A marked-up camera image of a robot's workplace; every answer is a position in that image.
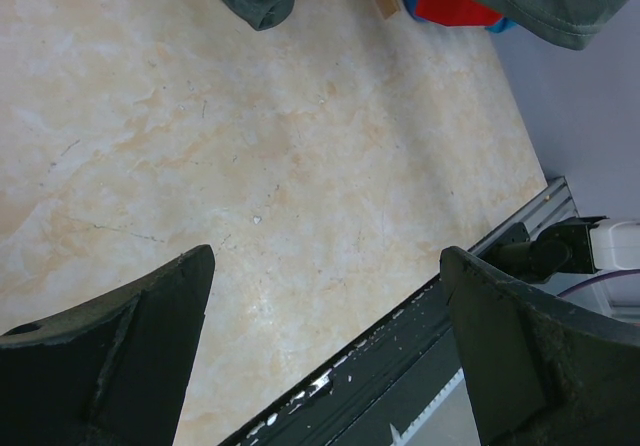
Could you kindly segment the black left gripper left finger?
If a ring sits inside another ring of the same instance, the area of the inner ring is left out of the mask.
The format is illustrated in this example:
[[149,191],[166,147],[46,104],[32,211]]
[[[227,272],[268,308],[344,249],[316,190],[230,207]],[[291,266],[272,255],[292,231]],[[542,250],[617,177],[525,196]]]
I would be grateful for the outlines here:
[[214,269],[212,248],[199,245],[2,334],[2,444],[172,444]]

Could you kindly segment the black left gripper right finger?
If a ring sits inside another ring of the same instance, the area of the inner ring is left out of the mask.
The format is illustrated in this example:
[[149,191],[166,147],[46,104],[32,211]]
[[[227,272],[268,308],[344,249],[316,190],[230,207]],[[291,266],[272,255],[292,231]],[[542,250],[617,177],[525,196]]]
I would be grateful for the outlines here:
[[636,445],[639,328],[459,247],[440,276],[484,445]]

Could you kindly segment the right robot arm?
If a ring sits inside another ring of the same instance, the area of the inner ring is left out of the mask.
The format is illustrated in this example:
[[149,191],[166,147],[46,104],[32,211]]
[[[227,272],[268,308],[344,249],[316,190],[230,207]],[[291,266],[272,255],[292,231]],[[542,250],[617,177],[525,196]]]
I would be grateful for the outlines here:
[[570,218],[484,257],[449,247],[440,277],[484,445],[635,445],[639,329],[544,292],[595,273],[604,217]]

